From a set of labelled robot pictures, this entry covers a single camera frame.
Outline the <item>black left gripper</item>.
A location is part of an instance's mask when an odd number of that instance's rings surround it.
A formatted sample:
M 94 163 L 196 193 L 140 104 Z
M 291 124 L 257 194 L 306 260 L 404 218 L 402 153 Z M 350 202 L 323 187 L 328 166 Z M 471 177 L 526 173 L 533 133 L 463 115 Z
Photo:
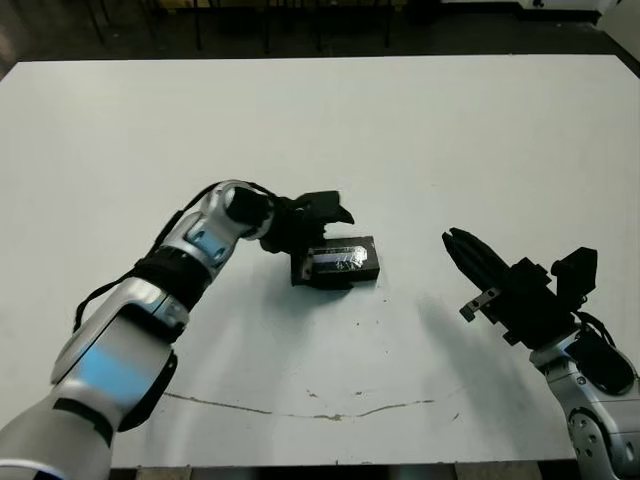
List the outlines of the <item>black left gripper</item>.
M 260 238 L 260 245 L 266 252 L 289 256 L 291 283 L 294 286 L 319 287 L 318 280 L 313 279 L 313 261 L 309 250 L 323 238 L 322 220 L 326 215 L 327 200 L 327 194 L 273 199 L 272 221 L 267 233 Z M 327 215 L 326 223 L 354 225 L 355 220 L 346 208 L 338 204 Z

